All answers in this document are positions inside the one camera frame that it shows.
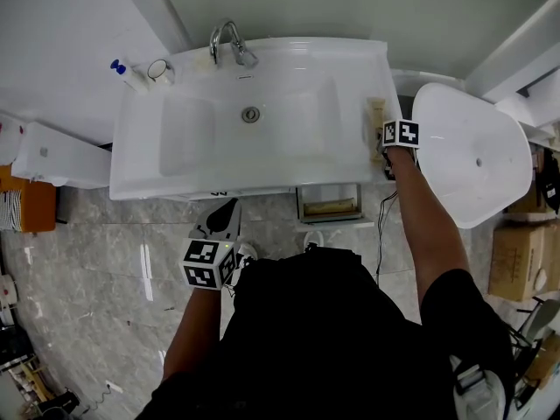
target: marble floor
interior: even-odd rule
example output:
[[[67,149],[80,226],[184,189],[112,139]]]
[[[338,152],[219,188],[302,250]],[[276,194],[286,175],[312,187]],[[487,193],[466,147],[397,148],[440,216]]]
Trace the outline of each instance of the marble floor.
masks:
[[[377,220],[381,200],[395,185],[364,185],[362,190],[363,209]],[[191,293],[176,264],[178,247],[211,203],[112,201],[107,189],[64,188],[60,217],[68,220],[67,225],[37,235],[1,233],[5,264],[17,282],[17,316],[54,384],[76,392],[82,406],[100,399],[106,381],[122,388],[85,418],[132,419],[159,384],[163,356]],[[304,235],[294,228],[293,194],[246,197],[241,204],[241,239],[253,244],[260,257],[302,252]],[[496,217],[461,232],[483,293],[498,221]],[[377,262],[377,240],[376,227],[325,233],[326,246],[360,254],[370,272]],[[140,267],[142,245],[150,252],[152,301],[146,296]],[[408,319],[419,322],[413,262],[398,201],[384,227],[382,259],[381,289]],[[505,317],[515,312],[500,300],[491,303]],[[222,332],[232,313],[232,299],[223,291]]]

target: shoe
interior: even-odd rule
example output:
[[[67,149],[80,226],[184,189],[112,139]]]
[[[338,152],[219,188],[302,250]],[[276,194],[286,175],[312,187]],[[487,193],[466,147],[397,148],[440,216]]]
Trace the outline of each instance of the shoe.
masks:
[[[235,268],[234,273],[231,277],[229,284],[236,286],[239,281],[239,277],[242,274],[242,269],[249,266],[252,262],[258,259],[256,254],[256,249],[251,246],[248,242],[242,242],[237,252],[237,268]]]
[[[319,230],[313,230],[305,234],[304,252],[309,252],[311,249],[322,248],[324,246],[325,237],[323,236],[323,232],[320,232]]]

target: faucet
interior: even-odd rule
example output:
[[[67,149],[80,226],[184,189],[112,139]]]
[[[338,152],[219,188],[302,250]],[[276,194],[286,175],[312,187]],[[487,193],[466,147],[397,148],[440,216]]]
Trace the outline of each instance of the faucet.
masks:
[[[234,21],[227,17],[218,22],[213,28],[212,36],[210,36],[210,56],[213,59],[213,63],[216,66],[220,65],[220,38],[221,32],[223,32],[225,28],[229,30],[229,34],[231,35],[231,42],[229,42],[229,44],[234,52],[235,62],[246,68],[253,68],[256,66],[259,59],[245,45],[245,40],[239,35]]]

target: person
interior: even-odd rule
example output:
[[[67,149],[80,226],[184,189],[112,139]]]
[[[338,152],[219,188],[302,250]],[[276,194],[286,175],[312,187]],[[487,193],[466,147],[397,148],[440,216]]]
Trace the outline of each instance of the person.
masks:
[[[477,290],[459,231],[409,151],[387,153],[422,325],[404,318],[351,251],[316,247],[251,262],[222,340],[221,294],[192,291],[163,381],[139,420],[456,418],[451,355],[498,375],[509,404],[508,331]]]

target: sink basin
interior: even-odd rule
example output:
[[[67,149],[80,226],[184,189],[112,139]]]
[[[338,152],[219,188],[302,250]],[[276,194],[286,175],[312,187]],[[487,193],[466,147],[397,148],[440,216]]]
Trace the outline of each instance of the sink basin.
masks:
[[[165,97],[162,175],[336,159],[341,123],[333,77],[306,53],[263,53],[260,60],[254,70],[227,67]]]
[[[166,58],[171,87],[127,89],[115,125],[112,199],[384,179],[369,160],[368,98],[397,118],[387,45],[266,38],[251,69],[220,46]],[[140,66],[140,72],[147,69]]]
[[[529,190],[529,142],[492,104],[432,83],[418,91],[412,119],[423,175],[458,227],[479,225]]]

